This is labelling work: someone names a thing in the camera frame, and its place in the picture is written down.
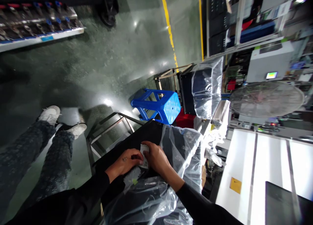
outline concrete floor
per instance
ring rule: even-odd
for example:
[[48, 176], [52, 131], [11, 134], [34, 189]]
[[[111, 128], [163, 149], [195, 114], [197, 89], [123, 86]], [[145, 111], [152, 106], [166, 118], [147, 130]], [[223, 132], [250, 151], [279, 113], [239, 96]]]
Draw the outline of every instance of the concrete floor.
[[[76, 7], [86, 27], [84, 34], [0, 54], [1, 73], [12, 74], [0, 85], [0, 151], [49, 105], [61, 108], [59, 120], [66, 124], [86, 122], [85, 136], [112, 112], [138, 118], [130, 100], [142, 88], [156, 89], [154, 75], [175, 67], [173, 49], [162, 0], [118, 2], [120, 13], [113, 29], [103, 25], [93, 7]], [[201, 61], [199, 0], [166, 2], [178, 66]], [[109, 138], [115, 141], [121, 135], [117, 130]], [[6, 220], [15, 215], [36, 184], [47, 150], [21, 181]], [[73, 144], [70, 188], [90, 177], [86, 142], [80, 136]]]

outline electric fan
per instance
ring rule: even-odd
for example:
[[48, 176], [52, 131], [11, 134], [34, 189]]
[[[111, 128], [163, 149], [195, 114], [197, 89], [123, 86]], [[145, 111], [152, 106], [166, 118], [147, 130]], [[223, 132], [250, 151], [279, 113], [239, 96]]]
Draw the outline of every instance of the electric fan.
[[282, 82], [258, 82], [242, 86], [230, 96], [231, 109], [250, 117], [277, 117], [298, 110], [303, 92]]

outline black garment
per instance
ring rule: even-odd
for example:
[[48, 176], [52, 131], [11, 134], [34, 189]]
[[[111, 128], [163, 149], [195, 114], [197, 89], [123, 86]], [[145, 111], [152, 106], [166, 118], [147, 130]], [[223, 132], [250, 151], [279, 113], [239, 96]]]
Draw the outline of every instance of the black garment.
[[[106, 173], [95, 174], [77, 190], [49, 196], [15, 216], [7, 225], [82, 224], [109, 185]], [[186, 183], [176, 194], [196, 224], [241, 224], [224, 208], [211, 203]]]
[[223, 207], [213, 204], [195, 189], [185, 183], [176, 193], [196, 224], [240, 224]]

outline shoe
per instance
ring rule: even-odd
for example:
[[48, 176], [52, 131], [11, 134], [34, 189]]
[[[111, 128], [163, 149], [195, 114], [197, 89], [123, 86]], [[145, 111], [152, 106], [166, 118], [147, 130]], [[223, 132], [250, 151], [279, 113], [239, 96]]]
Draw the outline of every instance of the shoe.
[[49, 124], [54, 126], [59, 118], [60, 112], [61, 111], [58, 106], [52, 105], [47, 107], [39, 116], [38, 121], [47, 121]]
[[75, 139], [77, 139], [78, 136], [84, 133], [86, 129], [87, 129], [87, 125], [85, 123], [79, 123], [77, 125], [74, 125], [71, 129], [66, 130], [66, 131], [72, 133]]

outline hand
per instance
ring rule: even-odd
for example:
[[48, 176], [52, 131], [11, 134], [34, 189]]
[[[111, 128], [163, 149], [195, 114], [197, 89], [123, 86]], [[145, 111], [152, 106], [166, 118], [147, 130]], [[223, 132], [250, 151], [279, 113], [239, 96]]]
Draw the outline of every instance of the hand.
[[148, 160], [149, 166], [165, 178], [166, 172], [172, 169], [172, 166], [170, 165], [163, 149], [155, 143], [151, 143], [149, 141], [143, 141], [142, 144], [147, 145], [150, 149], [150, 153], [147, 151], [143, 152], [144, 156]]
[[149, 147], [150, 152], [144, 151], [143, 154], [147, 158], [149, 165], [173, 188], [178, 192], [184, 185], [185, 181], [179, 177], [173, 167], [170, 165], [163, 149], [149, 141], [143, 141]]
[[126, 174], [136, 165], [143, 164], [143, 155], [135, 148], [125, 150], [122, 155], [105, 171], [110, 183], [118, 176]]

